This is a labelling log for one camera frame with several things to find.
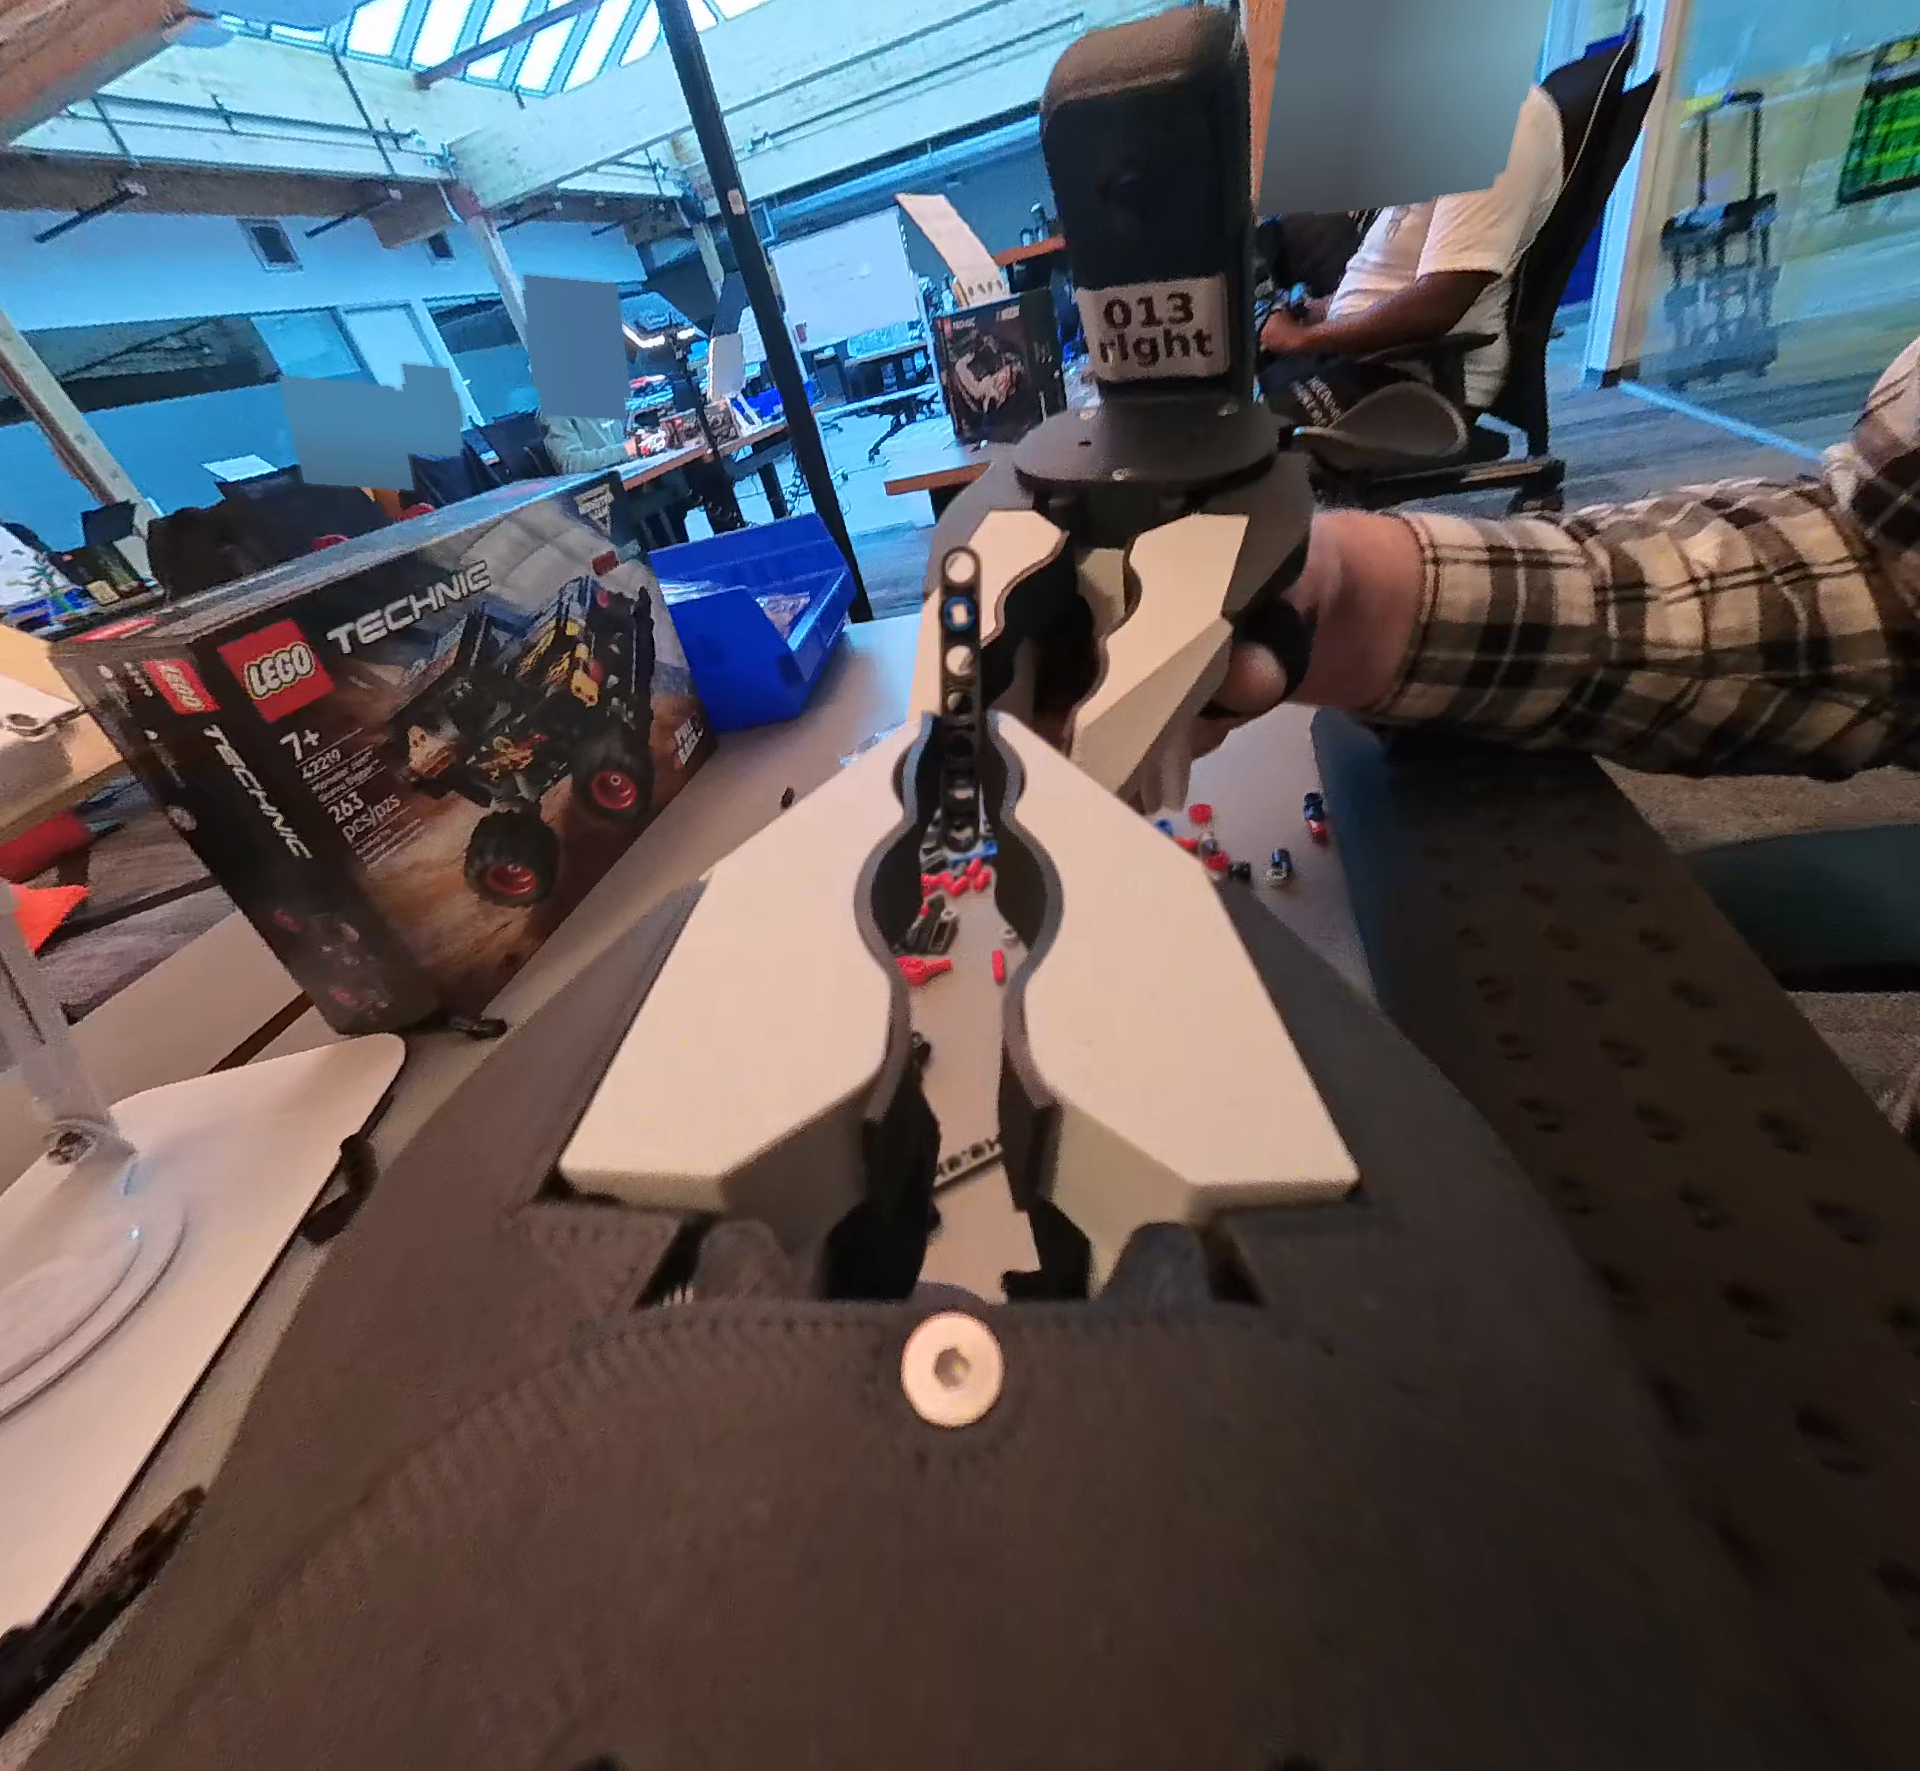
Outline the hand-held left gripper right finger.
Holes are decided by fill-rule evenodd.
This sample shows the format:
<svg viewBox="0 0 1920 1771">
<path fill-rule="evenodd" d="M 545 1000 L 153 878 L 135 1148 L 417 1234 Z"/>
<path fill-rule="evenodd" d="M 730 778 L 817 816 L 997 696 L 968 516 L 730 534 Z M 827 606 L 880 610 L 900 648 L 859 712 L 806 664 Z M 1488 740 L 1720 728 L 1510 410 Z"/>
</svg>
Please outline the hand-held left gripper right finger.
<svg viewBox="0 0 1920 1771">
<path fill-rule="evenodd" d="M 1001 988 L 997 1140 L 1035 1270 L 1091 1294 L 1148 1228 L 1330 1208 L 1347 1150 L 1234 902 L 1169 838 L 1014 720 L 984 722 L 980 800 L 1015 964 Z"/>
</svg>

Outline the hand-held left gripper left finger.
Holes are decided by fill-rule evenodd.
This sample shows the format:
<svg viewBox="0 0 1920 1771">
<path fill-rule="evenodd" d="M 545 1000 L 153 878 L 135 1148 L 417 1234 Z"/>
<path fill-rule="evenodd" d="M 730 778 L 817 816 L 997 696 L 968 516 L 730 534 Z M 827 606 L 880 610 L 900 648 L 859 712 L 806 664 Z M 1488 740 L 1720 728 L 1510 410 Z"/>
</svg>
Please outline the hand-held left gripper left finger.
<svg viewBox="0 0 1920 1771">
<path fill-rule="evenodd" d="M 572 1190 L 764 1226 L 832 1300 L 922 1272 L 939 1124 L 893 946 L 934 728 L 900 728 L 716 864 L 557 1158 Z"/>
</svg>

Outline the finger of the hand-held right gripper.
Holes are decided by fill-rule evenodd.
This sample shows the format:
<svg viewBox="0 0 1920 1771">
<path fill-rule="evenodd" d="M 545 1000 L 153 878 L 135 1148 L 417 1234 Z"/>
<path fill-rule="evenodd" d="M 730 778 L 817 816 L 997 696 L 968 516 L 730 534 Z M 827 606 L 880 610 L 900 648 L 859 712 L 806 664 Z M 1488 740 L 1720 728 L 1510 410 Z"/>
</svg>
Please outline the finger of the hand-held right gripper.
<svg viewBox="0 0 1920 1771">
<path fill-rule="evenodd" d="M 1068 752 L 1121 622 L 1121 554 L 1084 548 L 1026 510 L 991 510 L 980 560 L 980 698 Z"/>
<path fill-rule="evenodd" d="M 1135 602 L 1099 642 L 1068 758 L 1143 816 L 1185 800 L 1194 728 L 1230 664 L 1246 532 L 1244 518 L 1180 518 L 1141 534 L 1124 560 Z"/>
</svg>

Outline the dark grey seven-hole beam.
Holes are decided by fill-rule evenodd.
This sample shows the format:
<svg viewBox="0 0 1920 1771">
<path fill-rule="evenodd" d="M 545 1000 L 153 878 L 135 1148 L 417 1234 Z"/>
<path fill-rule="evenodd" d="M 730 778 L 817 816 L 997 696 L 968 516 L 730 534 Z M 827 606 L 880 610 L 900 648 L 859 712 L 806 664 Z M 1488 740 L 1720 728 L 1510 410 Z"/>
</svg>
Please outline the dark grey seven-hole beam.
<svg viewBox="0 0 1920 1771">
<path fill-rule="evenodd" d="M 944 592 L 942 582 L 938 582 L 934 600 L 934 714 L 938 720 L 939 764 L 938 802 L 931 824 L 934 836 L 948 856 L 969 852 L 980 840 L 981 828 L 981 582 L 984 574 L 980 574 L 975 590 L 963 592 Z"/>
</svg>

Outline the person's right forearm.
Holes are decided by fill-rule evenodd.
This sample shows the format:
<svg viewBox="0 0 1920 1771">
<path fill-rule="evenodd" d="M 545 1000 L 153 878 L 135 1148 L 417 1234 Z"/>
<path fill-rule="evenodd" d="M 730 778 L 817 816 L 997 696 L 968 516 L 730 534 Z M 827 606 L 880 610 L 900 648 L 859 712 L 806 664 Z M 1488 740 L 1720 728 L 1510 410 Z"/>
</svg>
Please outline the person's right forearm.
<svg viewBox="0 0 1920 1771">
<path fill-rule="evenodd" d="M 1641 774 L 1918 768 L 1918 344 L 1814 480 L 1400 526 L 1415 606 L 1382 728 Z"/>
</svg>

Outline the white desk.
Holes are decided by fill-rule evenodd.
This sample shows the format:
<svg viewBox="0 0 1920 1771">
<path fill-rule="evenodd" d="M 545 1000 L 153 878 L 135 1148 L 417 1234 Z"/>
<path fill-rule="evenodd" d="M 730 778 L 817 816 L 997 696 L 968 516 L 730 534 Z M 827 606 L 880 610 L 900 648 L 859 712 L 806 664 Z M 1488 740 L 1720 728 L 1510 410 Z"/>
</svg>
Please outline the white desk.
<svg viewBox="0 0 1920 1771">
<path fill-rule="evenodd" d="M 647 904 L 775 818 L 783 788 L 807 794 L 864 740 L 896 728 L 912 638 L 905 618 L 850 628 L 827 658 L 814 702 L 796 720 L 726 736 L 667 814 L 491 1002 L 491 1014 L 518 1022 L 535 1012 Z M 1198 762 L 1191 792 L 1220 816 L 1224 846 L 1256 870 L 1271 848 L 1291 846 L 1291 884 L 1261 890 L 1259 898 L 1371 1000 L 1337 854 L 1331 844 L 1307 842 L 1298 824 L 1302 794 L 1320 782 L 1309 714 L 1282 706 L 1221 754 Z M 55 984 L 74 976 L 87 992 L 104 994 L 74 1038 L 112 1102 L 197 1080 L 226 1064 L 296 1058 L 333 1040 L 252 926 L 212 890 L 143 918 L 122 914 L 114 926 L 55 944 L 51 972 Z M 93 1545 L 75 1561 L 74 1577 L 135 1537 L 177 1491 L 210 1481 L 320 1258 L 303 1240 L 287 1244 Z"/>
</svg>

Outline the person's right hand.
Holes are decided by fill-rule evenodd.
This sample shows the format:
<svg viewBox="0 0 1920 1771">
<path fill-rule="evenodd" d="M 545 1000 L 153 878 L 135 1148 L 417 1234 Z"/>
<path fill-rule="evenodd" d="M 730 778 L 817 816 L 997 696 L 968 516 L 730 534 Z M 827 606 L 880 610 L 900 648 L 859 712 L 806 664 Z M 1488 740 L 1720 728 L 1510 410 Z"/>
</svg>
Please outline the person's right hand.
<svg viewBox="0 0 1920 1771">
<path fill-rule="evenodd" d="M 1295 698 L 1312 708 L 1371 716 L 1394 686 L 1421 620 L 1424 554 L 1412 524 L 1390 514 L 1313 518 L 1302 576 L 1285 592 L 1309 636 L 1299 680 L 1251 638 L 1236 638 L 1217 688 L 1187 732 L 1200 760 L 1234 732 Z"/>
</svg>

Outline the toy box with white picture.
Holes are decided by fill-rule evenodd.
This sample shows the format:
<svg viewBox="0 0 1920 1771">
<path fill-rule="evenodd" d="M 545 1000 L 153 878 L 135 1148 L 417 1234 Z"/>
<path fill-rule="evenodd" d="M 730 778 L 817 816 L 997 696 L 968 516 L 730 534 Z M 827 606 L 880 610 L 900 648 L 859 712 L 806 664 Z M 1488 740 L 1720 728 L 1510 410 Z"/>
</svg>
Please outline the toy box with white picture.
<svg viewBox="0 0 1920 1771">
<path fill-rule="evenodd" d="M 942 314 L 929 324 L 929 344 L 953 440 L 965 448 L 1014 444 L 1068 408 L 1047 292 Z"/>
</svg>

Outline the pile of small building pieces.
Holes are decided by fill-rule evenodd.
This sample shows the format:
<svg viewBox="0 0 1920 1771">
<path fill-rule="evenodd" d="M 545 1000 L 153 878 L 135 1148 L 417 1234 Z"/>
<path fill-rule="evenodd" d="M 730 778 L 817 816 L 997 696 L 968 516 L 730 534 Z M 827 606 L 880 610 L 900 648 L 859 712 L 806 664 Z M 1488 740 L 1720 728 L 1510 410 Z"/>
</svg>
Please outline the pile of small building pieces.
<svg viewBox="0 0 1920 1771">
<path fill-rule="evenodd" d="M 1018 744 L 1033 772 L 1012 778 L 984 820 L 991 856 L 942 848 L 945 868 L 916 872 L 901 850 L 867 862 L 876 896 L 876 974 L 852 944 L 853 998 L 908 1006 L 936 1040 L 993 1018 L 1015 1064 L 1076 1094 L 1099 1048 L 1145 1048 L 1150 1062 L 1236 1040 L 1267 1074 L 1306 1040 L 1326 996 L 1376 994 L 1351 904 L 1326 868 L 1284 888 L 1212 872 L 1187 852 L 1187 818 L 1141 816 L 1097 784 Z"/>
</svg>

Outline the blue storage bin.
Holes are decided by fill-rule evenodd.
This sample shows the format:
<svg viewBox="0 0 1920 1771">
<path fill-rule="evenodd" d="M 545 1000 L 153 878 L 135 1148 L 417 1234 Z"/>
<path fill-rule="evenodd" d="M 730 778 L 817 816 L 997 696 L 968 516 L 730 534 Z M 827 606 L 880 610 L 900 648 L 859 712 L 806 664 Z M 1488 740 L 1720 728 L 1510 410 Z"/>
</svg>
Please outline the blue storage bin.
<svg viewBox="0 0 1920 1771">
<path fill-rule="evenodd" d="M 850 564 L 815 514 L 674 544 L 649 566 L 717 736 L 807 706 L 853 598 Z"/>
</svg>

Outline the whiteboard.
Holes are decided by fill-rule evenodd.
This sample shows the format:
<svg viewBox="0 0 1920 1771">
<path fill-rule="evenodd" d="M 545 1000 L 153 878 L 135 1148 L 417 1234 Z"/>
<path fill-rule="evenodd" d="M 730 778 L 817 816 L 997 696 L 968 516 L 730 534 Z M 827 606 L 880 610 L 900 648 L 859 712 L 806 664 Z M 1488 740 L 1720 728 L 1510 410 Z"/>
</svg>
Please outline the whiteboard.
<svg viewBox="0 0 1920 1771">
<path fill-rule="evenodd" d="M 783 240 L 770 248 L 770 264 L 802 350 L 922 324 L 919 276 L 896 206 Z"/>
</svg>

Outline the black toy set box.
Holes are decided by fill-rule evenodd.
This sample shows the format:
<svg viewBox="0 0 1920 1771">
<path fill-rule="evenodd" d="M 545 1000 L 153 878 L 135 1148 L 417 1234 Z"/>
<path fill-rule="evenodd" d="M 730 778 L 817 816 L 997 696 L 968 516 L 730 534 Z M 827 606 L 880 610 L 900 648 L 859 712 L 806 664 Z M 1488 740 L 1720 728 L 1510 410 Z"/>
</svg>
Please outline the black toy set box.
<svg viewBox="0 0 1920 1771">
<path fill-rule="evenodd" d="M 51 660 L 341 1034 L 485 1016 L 716 750 L 611 474 L 336 542 Z"/>
</svg>

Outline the black office chair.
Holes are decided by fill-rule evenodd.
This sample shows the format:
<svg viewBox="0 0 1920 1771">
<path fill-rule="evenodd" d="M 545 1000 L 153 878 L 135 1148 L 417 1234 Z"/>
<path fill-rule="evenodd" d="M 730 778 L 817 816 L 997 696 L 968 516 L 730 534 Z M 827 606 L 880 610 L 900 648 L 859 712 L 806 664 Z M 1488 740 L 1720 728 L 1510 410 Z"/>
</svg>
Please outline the black office chair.
<svg viewBox="0 0 1920 1771">
<path fill-rule="evenodd" d="M 1526 460 L 1507 460 L 1507 512 L 1555 512 L 1564 506 L 1566 466 L 1552 456 L 1546 362 L 1547 342 L 1573 266 L 1593 236 L 1641 134 L 1659 78 L 1627 78 L 1644 20 L 1631 18 L 1608 46 L 1554 70 L 1540 90 L 1561 128 L 1564 176 L 1547 220 L 1518 264 L 1506 314 L 1506 374 L 1488 418 L 1526 440 Z"/>
</svg>

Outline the white book stand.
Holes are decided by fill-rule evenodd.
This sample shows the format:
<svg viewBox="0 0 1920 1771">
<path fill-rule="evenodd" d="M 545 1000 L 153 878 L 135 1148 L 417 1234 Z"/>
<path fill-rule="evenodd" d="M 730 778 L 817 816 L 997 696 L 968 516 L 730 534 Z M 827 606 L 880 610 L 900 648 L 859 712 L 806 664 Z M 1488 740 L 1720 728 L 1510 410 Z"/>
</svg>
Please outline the white book stand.
<svg viewBox="0 0 1920 1771">
<path fill-rule="evenodd" d="M 54 1609 L 398 1080 L 347 1040 L 109 1106 L 4 886 L 2 1024 L 43 1150 L 2 1198 L 2 1623 Z"/>
</svg>

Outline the black rolling case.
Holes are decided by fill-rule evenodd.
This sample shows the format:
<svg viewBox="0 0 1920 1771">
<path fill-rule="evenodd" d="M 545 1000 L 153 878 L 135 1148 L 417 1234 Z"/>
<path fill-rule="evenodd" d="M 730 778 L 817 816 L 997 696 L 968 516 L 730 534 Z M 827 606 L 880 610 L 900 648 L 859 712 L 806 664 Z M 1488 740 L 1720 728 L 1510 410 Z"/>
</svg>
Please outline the black rolling case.
<svg viewBox="0 0 1920 1771">
<path fill-rule="evenodd" d="M 1736 172 L 1723 178 L 1714 172 L 1715 118 L 1744 120 Z M 1729 90 L 1692 122 L 1692 200 L 1659 228 L 1664 380 L 1671 392 L 1738 376 L 1764 380 L 1778 362 L 1778 216 L 1780 198 L 1764 186 L 1764 90 Z"/>
</svg>

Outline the orange cone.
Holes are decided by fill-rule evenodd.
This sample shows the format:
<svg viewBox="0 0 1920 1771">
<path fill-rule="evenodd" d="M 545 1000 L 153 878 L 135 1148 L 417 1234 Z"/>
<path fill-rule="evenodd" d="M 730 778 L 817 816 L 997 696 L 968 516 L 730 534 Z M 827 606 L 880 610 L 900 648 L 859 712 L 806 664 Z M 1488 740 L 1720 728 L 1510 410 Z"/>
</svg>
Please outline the orange cone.
<svg viewBox="0 0 1920 1771">
<path fill-rule="evenodd" d="M 81 884 L 19 886 L 2 878 L 2 916 L 12 920 L 30 960 L 38 958 L 86 898 L 87 888 Z"/>
</svg>

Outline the green display screen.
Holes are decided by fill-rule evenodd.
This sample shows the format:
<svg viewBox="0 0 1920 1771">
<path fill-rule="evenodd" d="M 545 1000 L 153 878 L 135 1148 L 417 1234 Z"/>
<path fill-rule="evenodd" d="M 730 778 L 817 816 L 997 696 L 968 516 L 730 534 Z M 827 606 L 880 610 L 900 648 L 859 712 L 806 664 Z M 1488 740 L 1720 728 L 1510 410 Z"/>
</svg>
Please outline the green display screen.
<svg viewBox="0 0 1920 1771">
<path fill-rule="evenodd" d="M 1918 190 L 1918 36 L 1875 50 L 1835 176 L 1835 206 Z"/>
</svg>

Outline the black steel post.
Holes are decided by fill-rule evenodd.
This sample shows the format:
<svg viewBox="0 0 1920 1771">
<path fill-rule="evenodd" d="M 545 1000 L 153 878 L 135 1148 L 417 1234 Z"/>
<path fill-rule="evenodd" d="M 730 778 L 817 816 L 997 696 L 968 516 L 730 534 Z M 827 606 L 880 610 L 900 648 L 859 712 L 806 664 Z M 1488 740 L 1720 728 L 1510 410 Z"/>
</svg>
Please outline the black steel post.
<svg viewBox="0 0 1920 1771">
<path fill-rule="evenodd" d="M 652 2 L 658 10 L 662 40 L 674 64 L 700 160 L 714 186 L 717 210 L 732 244 L 736 272 L 746 292 L 746 304 L 756 320 L 764 356 L 779 394 L 779 412 L 793 462 L 810 492 L 814 514 L 823 522 L 829 542 L 836 546 L 852 576 L 847 618 L 855 626 L 870 624 L 873 620 L 871 600 L 857 568 L 819 426 L 804 392 L 804 368 L 781 316 L 781 304 L 766 250 L 756 234 L 734 146 L 712 86 L 701 36 L 696 30 L 688 0 Z"/>
</svg>

